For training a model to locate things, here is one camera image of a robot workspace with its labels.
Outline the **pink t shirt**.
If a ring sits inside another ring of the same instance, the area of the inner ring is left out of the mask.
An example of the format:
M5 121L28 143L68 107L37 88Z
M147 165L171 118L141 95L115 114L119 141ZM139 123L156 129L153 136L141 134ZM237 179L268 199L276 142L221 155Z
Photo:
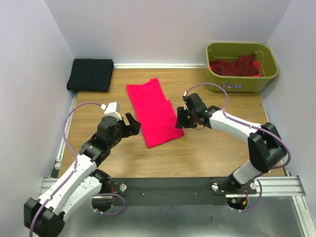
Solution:
M183 129L175 127L176 114L157 78L144 84L128 84L126 90L148 148L184 136Z

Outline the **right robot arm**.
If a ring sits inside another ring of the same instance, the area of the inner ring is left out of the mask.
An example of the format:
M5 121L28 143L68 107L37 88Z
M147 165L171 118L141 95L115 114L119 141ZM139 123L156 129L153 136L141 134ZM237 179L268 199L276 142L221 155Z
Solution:
M197 128L201 125L226 132L248 145L249 160L224 182L224 187L230 192L239 193L247 182L268 173L288 155L273 124L251 123L231 116L219 107L207 107L196 93L185 94L183 101L185 105L177 108L176 128Z

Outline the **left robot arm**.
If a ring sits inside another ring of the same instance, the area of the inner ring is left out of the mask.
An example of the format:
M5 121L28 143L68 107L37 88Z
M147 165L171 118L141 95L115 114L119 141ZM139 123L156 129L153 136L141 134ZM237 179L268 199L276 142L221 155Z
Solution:
M103 117L68 170L39 198L25 202L24 225L31 235L57 237L66 220L86 200L94 195L116 196L110 190L109 175L98 166L122 138L139 134L141 123L130 113L125 116L129 125L119 115Z

